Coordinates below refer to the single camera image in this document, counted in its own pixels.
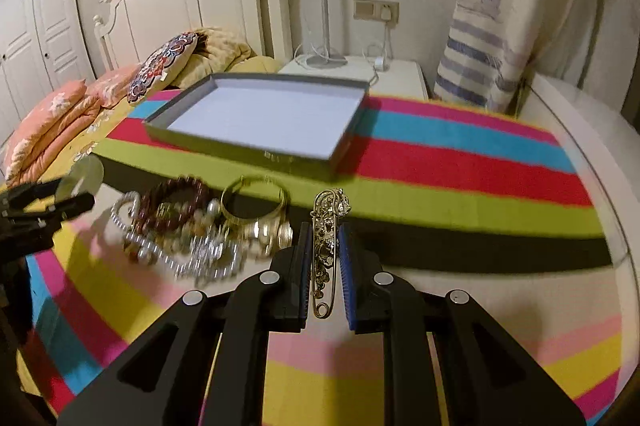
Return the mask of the embroidered round cushion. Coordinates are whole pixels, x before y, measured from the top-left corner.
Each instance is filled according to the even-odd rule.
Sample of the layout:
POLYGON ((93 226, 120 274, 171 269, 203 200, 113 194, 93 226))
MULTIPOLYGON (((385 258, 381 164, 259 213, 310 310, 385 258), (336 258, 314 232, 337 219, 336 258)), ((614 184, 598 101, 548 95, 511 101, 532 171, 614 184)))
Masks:
POLYGON ((155 49, 141 64, 129 85, 128 104, 139 105, 168 86, 186 66, 196 45, 198 35, 195 32, 183 32, 155 49))

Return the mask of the silver lamp stand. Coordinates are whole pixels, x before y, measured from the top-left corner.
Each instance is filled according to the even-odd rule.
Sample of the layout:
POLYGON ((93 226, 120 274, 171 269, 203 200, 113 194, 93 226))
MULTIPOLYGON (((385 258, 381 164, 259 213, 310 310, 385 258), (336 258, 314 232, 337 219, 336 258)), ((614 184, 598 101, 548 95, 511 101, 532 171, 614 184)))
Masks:
POLYGON ((321 30, 322 44, 314 47, 314 51, 306 58, 306 64, 311 69, 337 69, 347 64, 346 58, 332 49, 330 38, 329 0, 321 2, 321 30))

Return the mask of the white wooden headboard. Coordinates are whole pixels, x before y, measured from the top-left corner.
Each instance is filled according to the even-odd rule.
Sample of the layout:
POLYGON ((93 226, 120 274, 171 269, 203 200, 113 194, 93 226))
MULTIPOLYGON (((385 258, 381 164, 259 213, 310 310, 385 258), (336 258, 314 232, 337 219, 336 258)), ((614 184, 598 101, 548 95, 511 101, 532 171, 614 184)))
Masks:
POLYGON ((288 0, 105 0, 108 17, 93 17, 102 64, 114 70, 141 62, 173 36, 221 27, 242 36, 258 55, 293 58, 288 0))

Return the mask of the silver rhinestone jewelry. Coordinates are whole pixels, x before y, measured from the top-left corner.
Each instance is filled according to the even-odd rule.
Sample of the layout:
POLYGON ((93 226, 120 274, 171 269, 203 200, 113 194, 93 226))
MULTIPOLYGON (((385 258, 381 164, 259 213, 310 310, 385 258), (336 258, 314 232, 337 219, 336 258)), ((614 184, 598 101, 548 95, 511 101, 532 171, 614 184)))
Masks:
POLYGON ((189 251, 183 273, 201 284, 236 277, 245 261, 243 245, 228 226, 193 237, 189 251))

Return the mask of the green jade bangle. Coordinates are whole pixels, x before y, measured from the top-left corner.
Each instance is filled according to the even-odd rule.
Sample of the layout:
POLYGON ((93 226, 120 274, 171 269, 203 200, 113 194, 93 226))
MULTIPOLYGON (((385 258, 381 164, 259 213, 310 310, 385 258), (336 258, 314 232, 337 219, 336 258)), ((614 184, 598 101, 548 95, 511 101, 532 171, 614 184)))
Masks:
POLYGON ((96 195, 103 177, 104 166, 101 160, 93 154, 85 155, 61 178, 55 190, 54 201, 62 202, 83 193, 96 195))

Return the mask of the white bedside table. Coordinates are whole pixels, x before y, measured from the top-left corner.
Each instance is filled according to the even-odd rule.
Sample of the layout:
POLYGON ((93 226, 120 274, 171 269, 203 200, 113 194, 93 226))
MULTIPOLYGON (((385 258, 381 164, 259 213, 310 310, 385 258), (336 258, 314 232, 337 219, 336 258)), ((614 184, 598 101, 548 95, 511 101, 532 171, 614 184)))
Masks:
POLYGON ((347 64, 333 69, 314 69, 298 57, 279 71, 280 74, 316 75, 335 79, 367 81, 370 92, 380 96, 427 100, 430 98, 420 64, 394 59, 383 71, 376 71, 370 60, 348 56, 347 64))

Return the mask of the tan crumpled blanket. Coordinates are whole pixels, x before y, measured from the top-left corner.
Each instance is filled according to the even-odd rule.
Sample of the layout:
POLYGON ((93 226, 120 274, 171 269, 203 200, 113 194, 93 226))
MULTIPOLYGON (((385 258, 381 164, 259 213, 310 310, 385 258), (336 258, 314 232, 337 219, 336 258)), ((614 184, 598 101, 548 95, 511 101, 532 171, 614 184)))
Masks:
POLYGON ((244 38, 230 30, 199 28, 195 34, 198 42, 171 87, 186 90, 209 74, 228 72, 235 64, 255 55, 244 38))

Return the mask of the white wardrobe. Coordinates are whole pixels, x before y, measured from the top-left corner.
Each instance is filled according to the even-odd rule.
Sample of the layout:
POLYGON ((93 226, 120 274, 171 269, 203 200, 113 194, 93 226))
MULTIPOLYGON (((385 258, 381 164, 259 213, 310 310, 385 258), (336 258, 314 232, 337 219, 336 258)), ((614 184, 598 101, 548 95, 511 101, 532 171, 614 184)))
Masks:
POLYGON ((0 139, 7 141, 47 94, 96 75, 77 0, 0 0, 0 20, 0 139))

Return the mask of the wall power socket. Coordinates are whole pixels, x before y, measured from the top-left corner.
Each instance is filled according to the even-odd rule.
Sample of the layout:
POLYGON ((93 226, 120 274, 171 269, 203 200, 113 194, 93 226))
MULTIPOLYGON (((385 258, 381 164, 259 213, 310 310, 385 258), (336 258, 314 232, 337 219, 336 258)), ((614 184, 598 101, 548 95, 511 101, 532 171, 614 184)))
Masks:
POLYGON ((356 20, 396 24, 399 18, 399 4, 378 0, 354 0, 352 12, 356 20))

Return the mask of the gold safety pin brooch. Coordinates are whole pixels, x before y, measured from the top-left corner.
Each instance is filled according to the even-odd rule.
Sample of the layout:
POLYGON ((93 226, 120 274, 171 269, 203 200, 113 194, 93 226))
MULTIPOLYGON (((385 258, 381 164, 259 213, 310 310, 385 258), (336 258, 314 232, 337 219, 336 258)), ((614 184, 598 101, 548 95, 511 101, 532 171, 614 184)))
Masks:
POLYGON ((342 188, 321 191, 310 212, 312 229, 311 304, 317 319, 331 316, 336 290, 338 231, 350 212, 350 202, 342 188))

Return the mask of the pink folded quilt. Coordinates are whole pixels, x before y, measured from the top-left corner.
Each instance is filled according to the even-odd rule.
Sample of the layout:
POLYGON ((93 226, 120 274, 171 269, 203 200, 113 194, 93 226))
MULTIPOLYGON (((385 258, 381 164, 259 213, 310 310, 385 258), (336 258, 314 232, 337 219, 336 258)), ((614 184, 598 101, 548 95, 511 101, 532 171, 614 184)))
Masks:
POLYGON ((43 98, 6 144, 2 166, 9 187, 32 183, 60 152, 107 109, 125 98, 139 64, 107 72, 91 84, 68 81, 43 98))

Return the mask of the grey shallow cardboard tray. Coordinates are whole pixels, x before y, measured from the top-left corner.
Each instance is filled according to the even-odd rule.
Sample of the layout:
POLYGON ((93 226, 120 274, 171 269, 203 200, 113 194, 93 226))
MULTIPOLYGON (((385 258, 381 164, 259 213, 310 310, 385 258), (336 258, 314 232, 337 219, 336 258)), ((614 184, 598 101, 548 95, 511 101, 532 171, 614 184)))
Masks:
POLYGON ((153 140, 184 150, 329 180, 369 97, 364 81, 329 76, 217 73, 143 120, 153 140))

